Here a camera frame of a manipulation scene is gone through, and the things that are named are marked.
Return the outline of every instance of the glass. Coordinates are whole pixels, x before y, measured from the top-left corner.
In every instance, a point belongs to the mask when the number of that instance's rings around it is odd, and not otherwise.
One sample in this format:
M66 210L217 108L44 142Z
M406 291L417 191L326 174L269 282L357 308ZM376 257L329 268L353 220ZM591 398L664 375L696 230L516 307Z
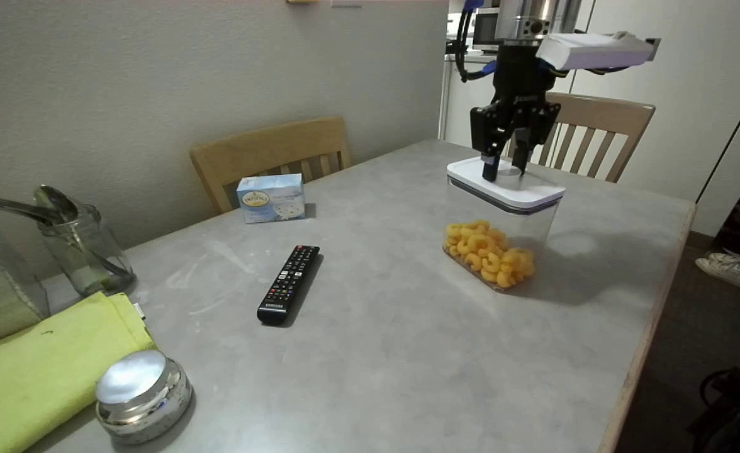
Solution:
M135 271L96 205L79 203L79 217L64 224L40 224L51 257L79 293L129 291Z

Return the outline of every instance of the floor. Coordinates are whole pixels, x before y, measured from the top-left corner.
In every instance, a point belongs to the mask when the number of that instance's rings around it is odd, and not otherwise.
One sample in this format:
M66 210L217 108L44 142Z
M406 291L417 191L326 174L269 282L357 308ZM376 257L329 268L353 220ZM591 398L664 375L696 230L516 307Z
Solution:
M693 234L617 453L693 449L687 425L706 409L699 380L740 368L740 288L696 267L706 252L711 239Z

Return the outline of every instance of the jar lid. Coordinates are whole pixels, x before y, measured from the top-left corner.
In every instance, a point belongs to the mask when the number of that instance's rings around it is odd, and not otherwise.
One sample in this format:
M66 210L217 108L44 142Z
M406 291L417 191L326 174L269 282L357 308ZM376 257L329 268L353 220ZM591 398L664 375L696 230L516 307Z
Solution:
M167 355L143 349L113 363L96 384L96 399L123 404L147 394L164 375Z

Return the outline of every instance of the chair backrest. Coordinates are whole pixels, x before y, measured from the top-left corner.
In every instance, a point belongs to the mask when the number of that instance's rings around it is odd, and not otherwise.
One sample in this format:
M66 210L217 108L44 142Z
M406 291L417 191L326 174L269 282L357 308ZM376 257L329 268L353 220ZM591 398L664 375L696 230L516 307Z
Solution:
M232 139L192 147L192 160L217 210L230 210L230 191L245 176L302 174L315 180L349 165L344 121L341 116L251 129Z
M654 113L649 102L595 96L547 93L547 101L561 102L561 113L534 162L604 180L620 180Z

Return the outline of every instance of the green towel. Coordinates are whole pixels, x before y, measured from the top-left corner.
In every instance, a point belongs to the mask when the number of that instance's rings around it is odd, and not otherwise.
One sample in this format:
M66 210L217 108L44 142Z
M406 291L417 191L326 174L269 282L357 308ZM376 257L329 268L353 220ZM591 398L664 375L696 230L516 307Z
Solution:
M96 380L153 340L127 293L90 293L0 340L0 449L26 449L96 399Z

